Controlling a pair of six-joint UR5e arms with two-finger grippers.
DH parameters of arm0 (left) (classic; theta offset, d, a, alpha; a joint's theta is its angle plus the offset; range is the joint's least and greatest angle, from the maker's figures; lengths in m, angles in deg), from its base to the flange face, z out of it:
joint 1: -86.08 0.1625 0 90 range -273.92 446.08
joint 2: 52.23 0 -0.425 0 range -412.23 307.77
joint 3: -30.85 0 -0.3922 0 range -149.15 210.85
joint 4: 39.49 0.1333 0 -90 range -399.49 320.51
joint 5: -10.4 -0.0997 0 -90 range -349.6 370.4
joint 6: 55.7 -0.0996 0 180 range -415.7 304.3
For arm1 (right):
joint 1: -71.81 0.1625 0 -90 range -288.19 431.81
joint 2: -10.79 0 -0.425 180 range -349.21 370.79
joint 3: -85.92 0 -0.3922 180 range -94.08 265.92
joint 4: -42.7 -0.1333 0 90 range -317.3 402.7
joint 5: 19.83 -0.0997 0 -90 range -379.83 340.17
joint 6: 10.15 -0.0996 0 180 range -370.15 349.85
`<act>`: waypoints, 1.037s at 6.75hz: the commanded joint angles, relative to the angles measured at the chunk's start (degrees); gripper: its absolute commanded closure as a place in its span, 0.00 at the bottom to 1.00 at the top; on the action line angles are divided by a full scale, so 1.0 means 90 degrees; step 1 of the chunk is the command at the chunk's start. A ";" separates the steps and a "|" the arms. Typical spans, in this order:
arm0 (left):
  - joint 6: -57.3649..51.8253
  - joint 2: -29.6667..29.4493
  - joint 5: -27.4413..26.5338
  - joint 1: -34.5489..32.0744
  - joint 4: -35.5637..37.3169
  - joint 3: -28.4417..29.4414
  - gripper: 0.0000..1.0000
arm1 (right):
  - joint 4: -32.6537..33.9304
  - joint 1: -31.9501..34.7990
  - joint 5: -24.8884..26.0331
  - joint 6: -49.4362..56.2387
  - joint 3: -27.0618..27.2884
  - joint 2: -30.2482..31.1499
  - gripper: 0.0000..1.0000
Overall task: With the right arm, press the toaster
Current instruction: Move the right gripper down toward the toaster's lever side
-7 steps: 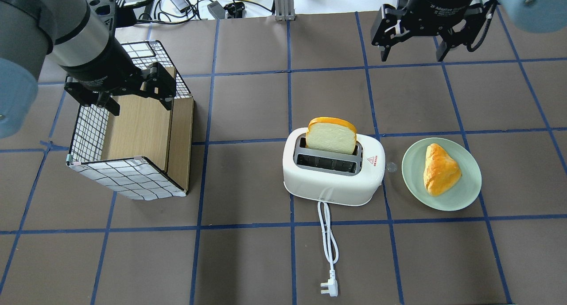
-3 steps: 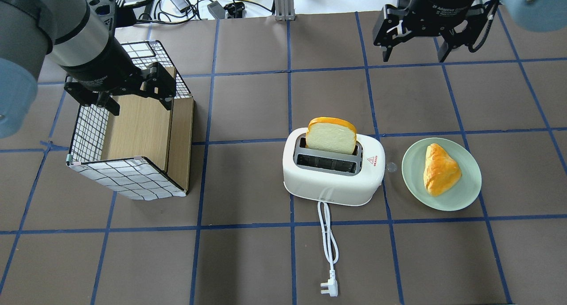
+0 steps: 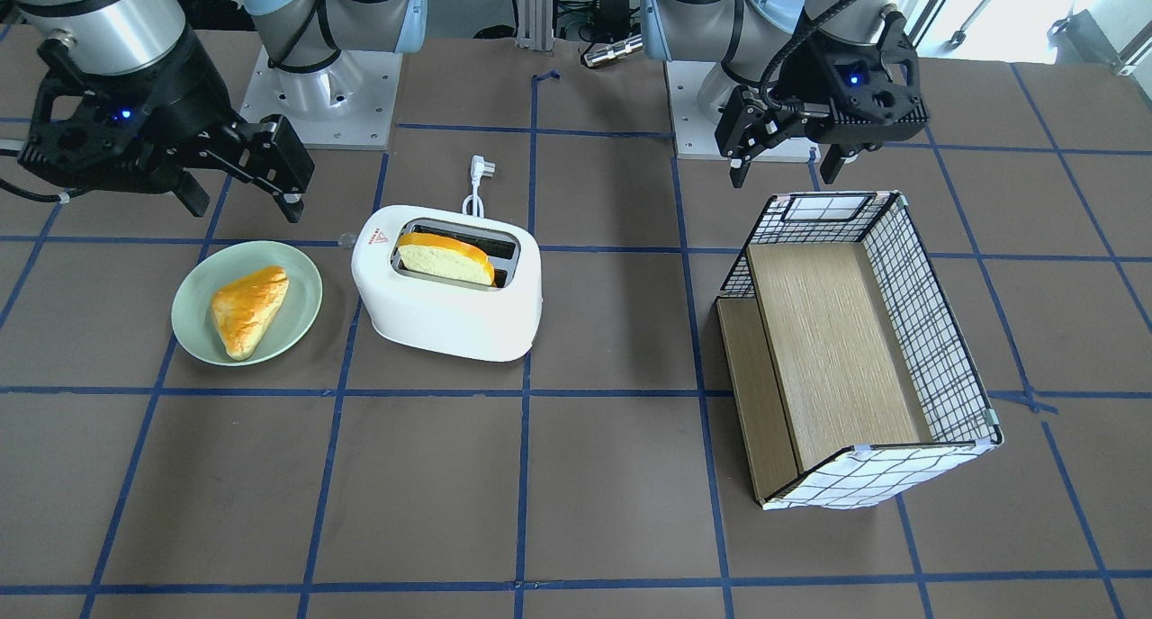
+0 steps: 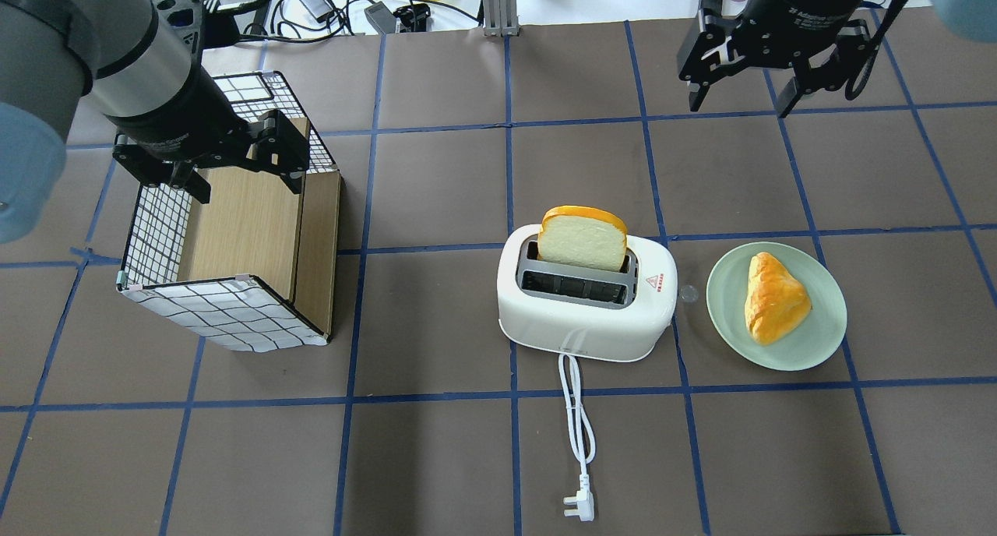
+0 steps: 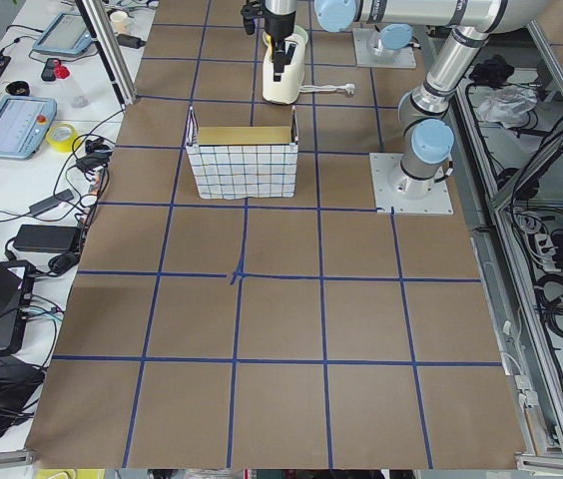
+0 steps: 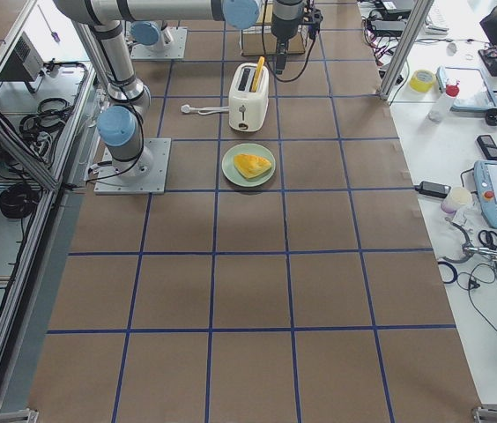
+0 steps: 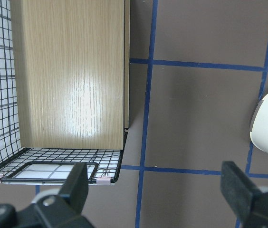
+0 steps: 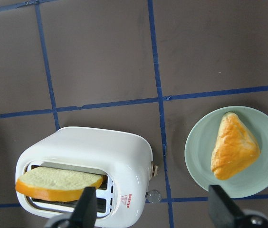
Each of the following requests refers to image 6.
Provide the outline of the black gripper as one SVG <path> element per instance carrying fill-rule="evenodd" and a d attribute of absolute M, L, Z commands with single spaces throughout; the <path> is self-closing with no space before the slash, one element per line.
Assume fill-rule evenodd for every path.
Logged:
<path fill-rule="evenodd" d="M 283 19 L 277 15 L 271 17 L 271 33 L 276 37 L 276 49 L 274 55 L 274 72 L 281 74 L 286 68 L 288 41 L 292 39 L 298 31 L 300 20 Z"/>

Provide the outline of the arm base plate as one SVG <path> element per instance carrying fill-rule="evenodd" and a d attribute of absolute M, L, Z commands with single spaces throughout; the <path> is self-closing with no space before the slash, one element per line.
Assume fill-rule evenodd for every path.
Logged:
<path fill-rule="evenodd" d="M 174 37 L 174 43 L 169 49 L 162 52 L 151 51 L 142 45 L 136 44 L 130 36 L 131 58 L 138 61 L 182 60 L 185 54 L 188 29 L 183 26 L 169 26 L 168 29 Z"/>
<path fill-rule="evenodd" d="M 131 170 L 122 174 L 126 166 L 117 160 L 112 165 L 101 167 L 94 185 L 97 195 L 163 194 L 171 151 L 170 138 L 147 138 L 138 162 Z"/>

